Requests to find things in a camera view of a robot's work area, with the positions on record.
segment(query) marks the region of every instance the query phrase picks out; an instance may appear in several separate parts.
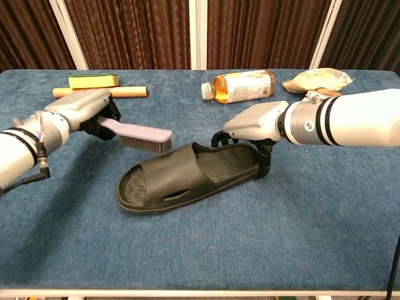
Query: wooden stick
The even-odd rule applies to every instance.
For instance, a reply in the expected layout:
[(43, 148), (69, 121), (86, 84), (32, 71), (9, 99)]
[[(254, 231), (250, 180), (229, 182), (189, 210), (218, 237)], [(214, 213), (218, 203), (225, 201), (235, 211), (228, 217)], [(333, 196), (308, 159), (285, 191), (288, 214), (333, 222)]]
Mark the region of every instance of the wooden stick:
[[(149, 95), (147, 86), (117, 86), (104, 87), (108, 89), (115, 98), (126, 97), (147, 97)], [(85, 91), (88, 89), (71, 89), (69, 87), (56, 87), (52, 90), (55, 98), (61, 98), (74, 92)]]

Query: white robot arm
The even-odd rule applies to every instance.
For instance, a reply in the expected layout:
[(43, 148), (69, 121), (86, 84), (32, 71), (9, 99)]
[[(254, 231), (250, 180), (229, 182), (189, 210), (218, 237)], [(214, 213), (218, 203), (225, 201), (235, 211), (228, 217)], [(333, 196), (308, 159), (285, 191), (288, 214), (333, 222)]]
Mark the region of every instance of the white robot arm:
[[(86, 131), (103, 140), (114, 133), (101, 127), (98, 116), (121, 117), (108, 89), (93, 89), (70, 94), (46, 106), (44, 111), (0, 132), (0, 197), (21, 184), (50, 176), (47, 156), (69, 139), (75, 131)], [(40, 173), (12, 184), (39, 164)]]
[(245, 109), (225, 123), (211, 141), (247, 140), (257, 146), (269, 171), (272, 146), (282, 139), (297, 145), (400, 146), (400, 89), (320, 99), (265, 102)]

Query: amber liquid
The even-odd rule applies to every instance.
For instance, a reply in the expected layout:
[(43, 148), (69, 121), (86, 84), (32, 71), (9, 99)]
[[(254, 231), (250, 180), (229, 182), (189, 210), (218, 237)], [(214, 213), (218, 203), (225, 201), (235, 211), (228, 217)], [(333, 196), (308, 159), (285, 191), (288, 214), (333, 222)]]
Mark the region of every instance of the amber liquid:
[[(275, 90), (275, 76), (270, 70), (265, 70), (265, 71), (271, 78), (271, 85), (269, 87), (269, 92), (267, 94), (267, 97), (269, 97)], [(228, 84), (223, 75), (219, 75), (215, 78), (214, 86), (212, 88), (215, 89), (214, 98), (216, 101), (223, 104), (228, 103)]]

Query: blue table surface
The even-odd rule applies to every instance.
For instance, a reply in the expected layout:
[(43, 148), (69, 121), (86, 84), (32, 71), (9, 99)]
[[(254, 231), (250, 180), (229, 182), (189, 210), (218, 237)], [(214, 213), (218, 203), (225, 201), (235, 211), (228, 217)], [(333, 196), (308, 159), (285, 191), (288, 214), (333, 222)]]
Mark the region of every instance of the blue table surface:
[[(149, 89), (147, 98), (115, 102), (123, 122), (171, 129), (173, 148), (210, 146), (243, 109), (302, 99), (281, 86), (302, 70), (272, 71), (273, 96), (228, 105), (200, 92), (227, 70), (114, 71), (121, 85)], [(346, 72), (355, 81), (344, 94), (400, 88), (393, 72)], [(0, 128), (53, 102), (53, 88), (68, 86), (71, 73), (2, 73)], [(265, 178), (137, 216), (122, 211), (114, 189), (124, 171), (155, 154), (76, 132), (50, 155), (50, 179), (0, 199), (0, 288), (384, 291), (400, 233), (399, 155), (282, 141)]]

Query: yellow sponge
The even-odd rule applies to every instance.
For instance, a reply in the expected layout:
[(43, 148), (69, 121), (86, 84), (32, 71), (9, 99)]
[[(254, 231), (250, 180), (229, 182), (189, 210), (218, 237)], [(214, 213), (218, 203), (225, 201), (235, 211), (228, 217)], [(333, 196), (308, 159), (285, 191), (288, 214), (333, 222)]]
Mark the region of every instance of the yellow sponge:
[(72, 74), (68, 77), (71, 89), (94, 89), (119, 86), (119, 79), (116, 74)]

